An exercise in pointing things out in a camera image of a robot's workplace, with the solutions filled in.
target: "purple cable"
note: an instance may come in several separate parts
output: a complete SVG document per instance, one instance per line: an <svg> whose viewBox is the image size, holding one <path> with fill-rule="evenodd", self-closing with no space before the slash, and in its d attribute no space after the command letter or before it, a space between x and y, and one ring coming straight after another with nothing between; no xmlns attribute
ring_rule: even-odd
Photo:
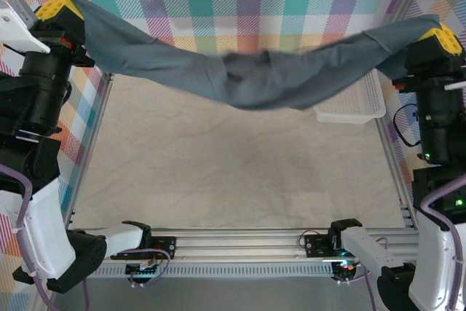
<svg viewBox="0 0 466 311"><path fill-rule="evenodd" d="M134 280L133 280L133 276L135 274L132 273L130 275L130 281L132 283L132 287L134 288L135 286L137 285L140 285L141 287L146 287L146 286L150 286L151 284L154 284L156 283L160 278L162 278L162 276L167 272L167 268L168 268L168 265L170 265L170 261L171 261L171 257L170 257L170 254L167 253L166 251L163 251L162 249L155 249L155 248L147 248L147 249L129 249L127 251L123 251L122 253L160 253L160 254L163 254L167 257L167 264L165 265L165 268L160 272L160 274L156 277L153 277L150 279L149 282L145 282L145 283L136 283Z"/></svg>
<svg viewBox="0 0 466 311"><path fill-rule="evenodd" d="M462 262L463 262L463 248L461 244L461 237L457 231L457 228L454 224L444 215L440 214L436 210L430 208L430 205L434 203L436 200L439 200L442 197L445 197L452 192L466 186L466 174L460 176L459 178L448 182L446 185L439 187L434 192L429 194L426 198L421 201L421 209L428 213L440 221L442 221L451 232L454 241L454 250L456 254L456 264L454 269L453 275L453 283L451 284L451 293L450 293L450 300L449 300L449 310L455 310L457 307L459 290L461 288L461 279L462 279Z"/></svg>
<svg viewBox="0 0 466 311"><path fill-rule="evenodd" d="M371 298L372 310L377 311L376 300L374 298L374 293L372 291L371 284L369 282L369 272L365 267L364 267L364 278L366 279L366 285L367 285L367 289L369 291L369 297Z"/></svg>
<svg viewBox="0 0 466 311"><path fill-rule="evenodd" d="M376 242L381 242L381 241L385 242L385 249L388 249L388 238L380 237L378 240L376 240Z"/></svg>
<svg viewBox="0 0 466 311"><path fill-rule="evenodd" d="M17 244L20 248L21 255L23 256L24 262L30 271L31 274L33 274L33 281L34 284L36 285L37 291L39 292L40 297L46 304L46 306L51 309L52 311L60 311L53 303L52 300L48 297L46 291L44 290L44 287L42 286L42 283L39 279L39 276L37 274L34 274L36 271L36 268L33 265L33 262L31 260L31 257L29 256L28 250L25 247L25 240L23 238L23 224L24 224L24 217L26 215L26 211L28 210L28 205L29 202L31 201L32 198L32 183L29 181L28 178L26 178L22 173L17 172L16 170L13 170L11 168L8 168L6 165L3 165L0 163L0 172L4 173L5 175L8 175L11 178L14 178L15 180L18 180L25 189L24 193L24 198L23 202L21 203L21 208L20 212L18 213L17 216L17 221L16 221L16 228L18 229L18 232L16 234L17 237ZM89 293L87 290L87 284L86 280L83 282L84 286L84 296L86 297L86 311L89 310L90 308L90 300L89 300Z"/></svg>

